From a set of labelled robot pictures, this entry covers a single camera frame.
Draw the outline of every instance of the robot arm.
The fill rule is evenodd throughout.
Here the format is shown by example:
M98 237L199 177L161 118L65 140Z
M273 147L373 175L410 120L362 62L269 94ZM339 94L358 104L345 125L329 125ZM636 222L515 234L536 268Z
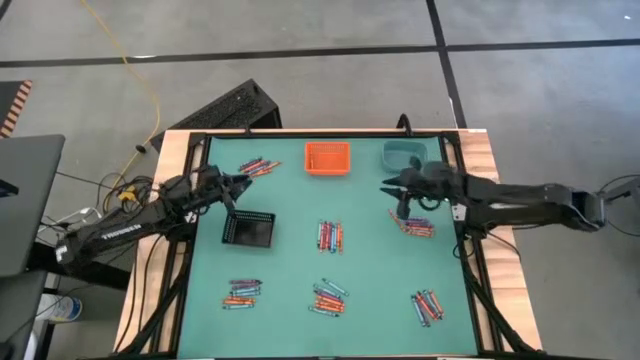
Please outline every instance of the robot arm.
M234 202L251 185L247 175L222 174L217 166L199 171L195 189L188 176L176 176L161 184L157 200L133 213L116 209L97 223L67 233L56 245L58 263L81 268L104 252L152 235L167 235L185 224L185 215L222 202L233 210Z
M560 184L539 186L496 184L490 179L456 172L442 162L421 164L412 159L412 167L399 176L383 181L398 188L381 188L399 200L398 217L409 216L412 199L425 210L435 209L448 200L464 210L464 222L485 234L499 225L562 224L571 229L593 232L605 225L601 196ZM428 206L423 199L435 201Z

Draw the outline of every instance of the black floor stripe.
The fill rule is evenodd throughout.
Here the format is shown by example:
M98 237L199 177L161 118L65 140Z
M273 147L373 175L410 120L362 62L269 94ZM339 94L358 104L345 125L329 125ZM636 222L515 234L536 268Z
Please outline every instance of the black floor stripe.
M2 5L0 5L0 21L4 17L4 14L7 13L7 9L9 8L9 5L11 5L11 0L4 0L2 2Z
M444 82L447 86L447 93L449 99L451 99L451 107L453 108L453 115L455 117L456 124L459 128L467 127L467 120L464 117L464 111L462 110L462 101L460 100L460 94L458 93L458 85L456 84L456 78L453 75L453 67L451 66L451 60L449 59L449 53L447 52L447 46L444 40L444 33L442 31L442 24L440 23L440 16L438 16L438 9L436 9L435 0L426 0L427 8L429 8L429 16L431 17L431 26L433 27L433 35L436 38L436 45L438 47L438 56L440 57L440 66L444 74Z
M473 51L501 51L501 50L545 50L545 49L576 49L598 47L640 46L640 39L617 40L578 40L578 41L547 41L530 43L502 43L502 44L459 44L459 45L389 45L351 48L297 49L272 51L239 51L226 53L178 54L130 56L127 58L132 64L155 64L170 62L216 61L216 60L246 60L246 59L280 59L303 58L341 55L384 55L384 54L420 54L431 52L473 52ZM57 66L88 66L88 65L117 65L121 64L119 57L80 58L80 59L47 59L47 60L10 60L0 61L0 68L21 67L57 67Z
M460 44L448 45L449 52L470 51L501 51L501 50L547 50L547 49L578 49L614 46L640 46L640 39L617 40L575 40L575 41L543 41L529 43L502 44Z
M244 60L244 59L280 59L302 58L341 55L382 55L382 54L416 54L434 52L435 45L398 45L398 46L371 46L351 48L324 48L324 49L296 49L273 51L247 51L228 53L205 53L189 55L158 55L158 56L131 56L127 61L132 64L152 64L168 62L214 61L214 60ZM85 59L59 59L59 60L17 60L0 61L0 68L14 67L55 67L55 66L83 66L83 65L114 65L121 64L122 58L85 58Z

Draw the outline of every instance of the green table surface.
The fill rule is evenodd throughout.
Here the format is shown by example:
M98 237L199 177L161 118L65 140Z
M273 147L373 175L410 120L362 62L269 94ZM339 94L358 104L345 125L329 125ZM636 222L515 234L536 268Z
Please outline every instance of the green table surface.
M209 163L227 173L256 156L282 162L237 202L241 210L274 213L276 221L271 248L253 248L222 244L224 206L200 218L179 358L476 354L462 269L452 256L450 207L427 213L412 204L412 216L434 223L431 239L400 231L388 214L396 201L379 190L393 176L381 163L387 140L347 139L351 172L344 177L305 172L304 144L317 139L212 140ZM441 160L437 139L413 141L427 146L429 160ZM321 219L343 223L344 254L319 253ZM350 292L339 318L308 310L323 277ZM238 278L264 282L256 307L223 310L229 280ZM410 299L425 288L436 291L445 311L430 328L420 325Z

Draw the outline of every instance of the table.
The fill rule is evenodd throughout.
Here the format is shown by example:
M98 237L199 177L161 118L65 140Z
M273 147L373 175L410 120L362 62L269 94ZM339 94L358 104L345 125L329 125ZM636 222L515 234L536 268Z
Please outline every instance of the table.
M300 136L304 136L304 134L330 134L330 133L351 133L354 135L360 134L362 132L367 133L388 133L388 132L397 132L400 134L404 130L395 130L395 129L301 129L301 130L254 130L255 134L258 133L297 133L301 134ZM415 132L428 132L428 131L449 131L448 129L419 129L414 130ZM207 131L209 134L226 134L226 135L241 135L243 130L212 130ZM165 137L165 143L160 153L160 159L158 162L158 168L156 171L156 176L154 181L157 183L163 182L168 178L180 175L185 170L186 158L200 158L202 154L202 149L199 147L195 147L195 149L190 150L188 143L191 137L191 131L186 130L176 130L167 132ZM193 131L193 133L202 133L202 130ZM495 168L495 163L493 160L493 155L491 152L491 147L489 144L489 139L486 131L484 130L460 130L458 131L462 152L464 155L464 161L466 165L466 169L478 176L485 176L488 178L492 178L497 180L497 170ZM495 231L499 236L507 239L510 242L514 242L513 234L509 228L500 228ZM139 267L143 267L149 258L149 251L151 249L152 243L155 240L155 237L143 239L140 242L138 254L137 254L137 264ZM535 320L533 318L533 313L531 310L531 305L529 302L529 297L526 289L526 284L524 282L524 276L522 274L522 268L518 261L518 258L515 254L511 252L508 248L504 247L500 243L493 242L490 240L483 241L483 250L484 250L484 258L486 261L486 266L488 269L489 279L491 283L491 289L494 296L494 301L498 308L503 312L505 317L510 321L512 326L521 334L523 339L527 341L530 345L539 348L540 340L537 332L537 328L535 325ZM149 315L155 309L158 303L158 294L162 287L162 275L165 270L165 264L167 260L167 253L169 251L169 245L167 242L160 242L158 246L156 246L153 254L151 254L151 258L149 261L149 271L147 275L147 288L146 288L146 301L140 306L140 296L141 296L141 284L142 284L142 272L137 272L137 305L133 307L133 321L131 326L129 327L129 331L125 334L125 340L123 344L128 344L131 339L135 336L138 328L138 318L140 317L140 313L142 312L143 322L149 317ZM177 269L179 268L179 264L182 261L180 255L176 256L175 264L173 266L174 275L177 273ZM132 297L132 286L133 282L130 281L129 291L127 293L127 298L125 300L121 324L118 330L119 339L125 329L125 325L127 323L127 319L130 315L131 304L133 301ZM174 349L176 346L175 337L172 342L172 332L179 328L179 326L172 326L172 322L174 319L174 309L175 307L169 309L166 317L164 326L162 327L157 341L155 342L155 347L152 347L152 350L168 350ZM494 344L491 341L491 335L489 331L489 322L487 321L486 314L484 313L481 306L478 304L478 313L479 313L479 334L482 338L483 347L485 349L493 349Z

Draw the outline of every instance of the cable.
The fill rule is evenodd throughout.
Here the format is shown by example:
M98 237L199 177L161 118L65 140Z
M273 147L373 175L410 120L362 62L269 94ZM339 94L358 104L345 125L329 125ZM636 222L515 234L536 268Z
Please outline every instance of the cable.
M98 14L93 10L93 8L89 6L86 0L80 0L80 1L82 2L82 5L84 5L84 7L87 9L87 11L91 14L91 16L93 16L96 19L100 27L102 27L102 30L104 30L105 34L109 37L109 40L111 40L111 43L113 44L113 46L120 52L120 57L122 58L122 62L124 63L124 66L133 76L135 76L140 81L140 84L142 84L144 90L147 92L147 94L151 98L151 102L155 105L156 124L151 134L149 134L147 139L142 143L142 146L144 147L156 135L156 132L160 127L160 102L158 101L158 97L156 96L156 93L153 91L153 89L149 86L149 83L133 68L133 66L131 66L131 64L129 64L129 62L127 61L127 57L128 57L127 53L124 51L122 46L120 46L120 43L115 38L115 36L111 33L111 30L109 30L109 27L104 23L104 21L102 21L100 16L98 16ZM120 171L120 174L122 174L122 176L127 174L129 167L131 166L133 161L138 157L139 154L140 154L139 152L136 152L135 154L133 154L131 159L129 159L125 167L122 169L122 171ZM116 187L119 180L120 178L118 178L116 182L114 182L112 187Z
M46 224L43 223L42 221L40 221L40 225L44 226L45 228L51 229L55 232L59 232L59 233L63 233L65 234L67 231L65 230L64 226L58 225L58 224Z
M456 254L456 250L459 249L459 244L453 247L453 257L456 259L460 259L460 254ZM467 254L467 258L472 257L476 253L476 248L473 246L473 242L471 243L471 252Z
M492 233L491 231L487 231L488 235L491 235L494 239L499 240L500 242L502 242L503 244L507 245L508 247L510 247L511 249L513 249L513 251L518 255L518 259L522 260L522 257L520 256L520 251L518 250L517 247L515 247L512 243L508 242L507 240L501 238L500 236Z
M632 178L632 177L639 177L639 176L640 176L640 174L628 174L628 175L618 176L617 178L609 180L606 184L602 185L602 187L600 188L600 190L598 190L598 192L601 193L605 188L607 188L609 185L613 184L614 182L616 182L618 180L628 179L628 178Z
M138 320L138 332L142 328L142 313L144 312L144 297L147 292L147 273L149 272L149 263L151 262L151 256L153 255L153 250L155 250L156 245L160 241L162 235L158 235L156 241L153 242L153 246L151 246L151 250L149 251L149 256L147 257L147 263L144 265L144 275L142 276L142 301L140 302L142 306L140 307L140 320Z
M54 223L55 225L60 224L60 223L58 222L58 220L56 220L56 219L52 218L52 217L51 217L51 216L49 216L49 215L45 215L44 217L46 217L47 219L49 219L49 220L53 221L53 223Z
M632 178L632 177L639 177L639 176L640 176L640 174L628 174L628 175L618 176L617 178L609 180L606 184L602 185L600 190L598 190L598 193L603 192L605 188L607 188L609 185L613 184L616 181L619 181L619 180L622 180L622 179L628 179L628 178ZM614 228L615 230L618 230L619 232L621 232L621 233L623 233L625 235L633 236L633 237L640 237L640 234L634 234L632 232L622 230L619 226L617 226L614 223L612 223L611 220L609 220L609 219L607 219L607 224L611 225L612 228Z
M628 231L622 230L620 229L617 225L615 225L614 223L611 222L611 220L607 220L607 224L611 225L612 228L620 231L621 233L628 235L628 236L633 236L633 237L640 237L640 234L634 234L634 233L630 233Z
M155 329L160 325L160 322L165 317L167 309L173 303L173 300L176 296L182 291L186 290L187 281L186 281L186 268L187 262L183 261L180 266L180 270L178 271L178 275L173 280L173 284L169 287L167 293L160 299L158 306L154 310L153 314L144 324L142 331L140 331L133 341L124 349L122 349L118 355L126 355L126 354L139 354L144 348L145 344L149 341L149 337L155 331Z
M133 186L136 191L136 200L138 202L138 206L135 208L127 208L123 206L123 210L125 213L131 213L133 211L139 210L139 208L144 207L149 201L149 194L153 191L153 179L149 176L139 175L133 178L131 181L126 181L122 185L117 185L113 189L111 189L104 198L102 202L102 212L104 214L109 212L109 200L114 195L120 195L123 191L127 191L129 187Z
M127 325L125 325L124 327L124 331L120 336L120 340L117 342L114 352L118 352L118 349L120 349L120 345L122 345L122 341L124 341L124 337L127 335L127 332L129 331L129 326L131 325L131 319L133 318L133 309L136 306L136 287L137 287L136 278L138 277L138 274L137 274L138 266L136 265L138 263L137 260L138 260L138 248L136 248L136 254L133 259L133 271L132 271L133 272L133 293L131 294L131 311L129 311L129 318L127 319Z
M101 186L101 187L106 187L107 189L111 189L110 187L108 187L107 185L103 185L102 183L98 183L98 182L95 182L95 181L92 181L92 180L87 180L87 179L83 179L81 177L65 174L65 173L63 173L61 171L56 171L56 174L58 174L60 176L68 177L70 179L86 182L87 184L98 185L98 186Z
M105 181L105 180L107 180L107 178L108 178L109 176L112 176L112 175L118 175L118 181L116 181L116 184L115 184L115 185L118 185L118 183L120 182L120 180L124 180L124 182L125 182L125 183L127 182L127 179L125 179L125 177L124 177L122 174L117 173L117 172L110 172L110 173L108 173L107 175L105 175L105 176L103 176L103 177L102 177L102 179L100 180L100 184L104 183L104 181ZM96 209L99 209L99 208L100 208L100 190L102 190L102 185L101 185L101 186L98 186L98 192L97 192L97 194L96 194L96 206L95 206L95 208L96 208Z
M121 253L119 253L118 255L116 255L115 257L113 257L112 259L110 259L109 261L107 261L104 265L109 265L112 262L114 262L116 259L118 259L119 257L121 257L122 255L124 255L125 252L127 252L129 249L131 249L133 246L135 246L135 244L129 246L128 248L124 249ZM73 288L69 291L67 291L66 293L64 293L64 295L60 295L60 299L56 300L53 304L51 304L49 307L47 307L46 309L40 311L39 313L36 314L36 317L44 314L47 310L51 309L52 307L58 305L58 303L60 301L62 301L64 298L66 298L67 296L69 296L72 292L78 291L78 290L82 290L82 289L86 289L89 288L91 286L95 286L96 284L85 284L82 286L78 286L76 288ZM18 326L12 333L11 335L6 337L5 341L9 341L15 334L18 333L18 331L20 331L23 327L25 327L26 325L28 325L31 321L33 321L34 318L29 317L29 319L27 319L24 323L22 323L22 325Z
M525 226L512 226L511 230L531 230L531 229L537 229L539 227L543 227L543 226L547 226L549 224L544 224L544 225L525 225Z
M436 210L437 208L440 207L440 204L442 202L440 200L436 200L436 204L433 206L428 206L425 203L422 202L421 198L418 198L418 205L420 205L421 208L425 209L426 211L433 211Z

